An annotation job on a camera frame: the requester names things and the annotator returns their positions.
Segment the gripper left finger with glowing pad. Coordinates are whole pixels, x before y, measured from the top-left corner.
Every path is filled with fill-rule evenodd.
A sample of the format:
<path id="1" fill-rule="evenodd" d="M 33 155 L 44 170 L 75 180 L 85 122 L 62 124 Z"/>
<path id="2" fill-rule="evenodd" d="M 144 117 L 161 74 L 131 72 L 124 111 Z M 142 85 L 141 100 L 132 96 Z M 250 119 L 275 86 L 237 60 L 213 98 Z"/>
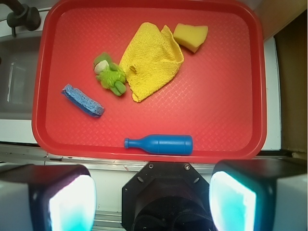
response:
<path id="1" fill-rule="evenodd" d="M 83 165 L 0 166 L 2 231 L 90 231 L 96 200 Z"/>

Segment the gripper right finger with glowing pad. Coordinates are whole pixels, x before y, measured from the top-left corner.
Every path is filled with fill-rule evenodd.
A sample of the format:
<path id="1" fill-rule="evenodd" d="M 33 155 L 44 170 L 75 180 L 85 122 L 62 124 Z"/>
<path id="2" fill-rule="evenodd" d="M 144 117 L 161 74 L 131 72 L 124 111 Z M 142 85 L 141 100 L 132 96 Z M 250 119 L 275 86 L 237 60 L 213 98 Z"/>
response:
<path id="1" fill-rule="evenodd" d="M 306 231 L 307 162 L 219 161 L 210 179 L 209 204 L 218 231 Z"/>

